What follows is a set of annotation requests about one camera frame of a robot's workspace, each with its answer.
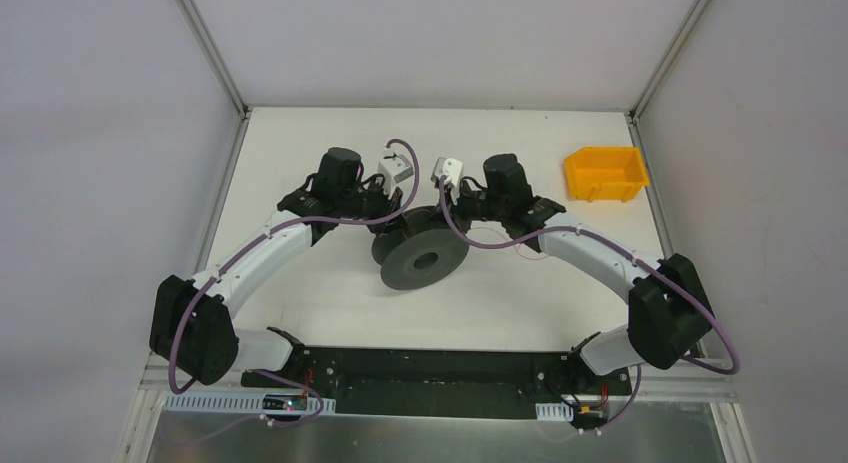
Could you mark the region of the black cable spool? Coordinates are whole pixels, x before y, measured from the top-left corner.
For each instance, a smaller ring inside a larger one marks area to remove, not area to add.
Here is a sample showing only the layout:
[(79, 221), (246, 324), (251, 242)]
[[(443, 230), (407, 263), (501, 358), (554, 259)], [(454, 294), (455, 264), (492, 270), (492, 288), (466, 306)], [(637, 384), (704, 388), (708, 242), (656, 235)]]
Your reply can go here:
[(432, 205), (406, 211), (399, 229), (376, 236), (371, 245), (383, 284), (399, 291), (438, 283), (465, 261), (468, 252), (469, 245)]

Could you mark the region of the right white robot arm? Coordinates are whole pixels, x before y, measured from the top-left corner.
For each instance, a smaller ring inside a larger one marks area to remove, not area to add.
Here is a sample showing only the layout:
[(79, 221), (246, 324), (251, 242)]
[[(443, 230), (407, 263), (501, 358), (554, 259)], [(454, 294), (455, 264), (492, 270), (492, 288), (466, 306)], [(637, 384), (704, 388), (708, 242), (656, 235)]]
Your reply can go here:
[(453, 158), (440, 158), (431, 180), (448, 227), (462, 240), (463, 225), (499, 223), (509, 236), (505, 247), (525, 245), (560, 259), (592, 277), (628, 306), (626, 324), (584, 339), (568, 356), (569, 383), (595, 391), (614, 370), (649, 365), (668, 370), (690, 360), (690, 349), (710, 332), (716, 319), (688, 258), (656, 257), (629, 249), (585, 225), (561, 204), (534, 195), (517, 157), (490, 157), (480, 185)]

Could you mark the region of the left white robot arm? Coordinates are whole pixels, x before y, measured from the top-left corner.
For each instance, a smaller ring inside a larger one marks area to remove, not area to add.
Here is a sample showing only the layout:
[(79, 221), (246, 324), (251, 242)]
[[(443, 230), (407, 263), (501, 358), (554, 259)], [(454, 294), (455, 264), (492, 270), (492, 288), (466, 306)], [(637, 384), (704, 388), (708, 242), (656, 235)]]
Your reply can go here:
[(187, 279), (163, 280), (149, 346), (168, 362), (170, 390), (182, 394), (196, 383), (211, 385), (231, 370), (266, 370), (281, 387), (297, 385), (305, 361), (293, 353), (294, 340), (275, 328), (238, 329), (235, 317), (271, 276), (335, 228), (378, 233), (397, 222), (419, 184), (419, 160), (404, 140), (385, 144), (372, 175), (357, 152), (332, 147), (318, 170), (237, 249)]

